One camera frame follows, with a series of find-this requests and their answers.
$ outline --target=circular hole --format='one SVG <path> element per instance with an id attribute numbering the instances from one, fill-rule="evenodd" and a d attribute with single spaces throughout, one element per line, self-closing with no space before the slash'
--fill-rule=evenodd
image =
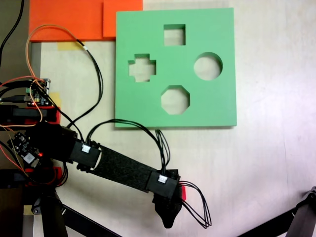
<path id="1" fill-rule="evenodd" d="M 223 62 L 215 53 L 203 53 L 194 63 L 194 72 L 202 80 L 218 78 L 223 70 Z"/>

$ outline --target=yellow tape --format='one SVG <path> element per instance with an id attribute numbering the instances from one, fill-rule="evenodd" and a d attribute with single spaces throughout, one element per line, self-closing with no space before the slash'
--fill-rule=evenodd
<path id="1" fill-rule="evenodd" d="M 58 42 L 57 49 L 58 51 L 83 50 L 82 46 L 77 41 L 76 42 Z"/>
<path id="2" fill-rule="evenodd" d="M 59 92 L 50 92 L 49 97 L 56 103 L 58 107 L 61 107 L 61 98 Z"/>

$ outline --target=octagonal hole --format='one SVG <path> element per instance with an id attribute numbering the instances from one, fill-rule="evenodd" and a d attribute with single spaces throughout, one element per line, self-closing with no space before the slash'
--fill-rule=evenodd
<path id="1" fill-rule="evenodd" d="M 161 106 L 170 115 L 180 115 L 190 106 L 190 94 L 181 85 L 170 85 L 161 95 Z"/>
<path id="2" fill-rule="evenodd" d="M 194 72 L 202 80 L 218 78 L 222 70 L 223 62 L 215 53 L 206 52 L 201 54 L 194 64 Z"/>

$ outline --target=cable bundle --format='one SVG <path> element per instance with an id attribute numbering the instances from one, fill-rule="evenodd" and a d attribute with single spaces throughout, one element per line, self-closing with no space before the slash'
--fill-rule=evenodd
<path id="1" fill-rule="evenodd" d="M 87 114 L 89 114 L 92 110 L 94 110 L 95 107 L 97 107 L 97 105 L 100 103 L 101 99 L 102 99 L 102 95 L 103 95 L 103 77 L 100 71 L 100 68 L 97 64 L 97 62 L 95 61 L 94 57 L 92 56 L 92 54 L 89 52 L 89 50 L 87 49 L 87 47 L 79 40 L 77 39 L 77 42 L 79 44 L 81 44 L 81 46 L 87 51 L 89 57 L 91 58 L 93 65 L 95 67 L 95 70 L 97 72 L 97 76 L 98 76 L 98 84 L 99 84 L 99 96 L 98 96 L 98 100 L 97 103 L 92 106 L 90 109 L 88 109 L 86 112 L 84 112 L 82 115 L 80 115 L 78 118 L 76 118 L 74 121 L 72 121 L 71 123 L 69 123 L 67 125 L 67 128 L 70 128 L 72 125 L 75 125 L 75 122 L 78 121 L 79 119 L 81 119 L 82 117 L 86 116 Z"/>
<path id="2" fill-rule="evenodd" d="M 102 122 L 102 123 L 95 125 L 87 135 L 87 139 L 85 141 L 87 145 L 90 144 L 91 137 L 92 137 L 93 133 L 95 132 L 95 130 L 98 129 L 98 127 L 100 127 L 101 125 L 106 124 L 106 123 L 129 124 L 129 125 L 135 126 L 137 128 L 140 128 L 141 130 L 146 132 L 156 142 L 156 144 L 159 148 L 160 158 L 161 158 L 161 174 L 165 175 L 166 167 L 167 167 L 168 163 L 170 162 L 170 148 L 169 148 L 169 145 L 166 141 L 166 138 L 164 137 L 163 133 L 160 130 L 158 130 L 158 129 L 156 130 L 157 137 L 155 137 L 146 127 L 144 127 L 140 123 L 115 118 L 115 119 L 111 119 L 111 120 L 108 120 L 108 121 L 105 121 L 105 122 Z M 167 154 L 167 162 L 165 161 L 165 152 Z"/>
<path id="3" fill-rule="evenodd" d="M 196 221 L 204 228 L 207 229 L 208 227 L 212 226 L 212 220 L 211 220 L 211 215 L 209 213 L 208 205 L 206 202 L 206 199 L 201 192 L 201 190 L 193 183 L 189 181 L 180 181 L 179 185 L 181 186 L 186 186 L 193 188 L 198 191 L 198 193 L 201 196 L 202 203 L 203 203 L 203 214 L 204 217 L 201 217 L 186 201 L 182 200 L 182 205 L 188 210 L 188 212 L 196 219 Z"/>

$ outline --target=square hole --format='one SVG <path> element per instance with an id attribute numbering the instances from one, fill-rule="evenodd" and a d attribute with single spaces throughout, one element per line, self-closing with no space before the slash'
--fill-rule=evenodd
<path id="1" fill-rule="evenodd" d="M 164 25 L 164 46 L 186 45 L 186 25 Z"/>

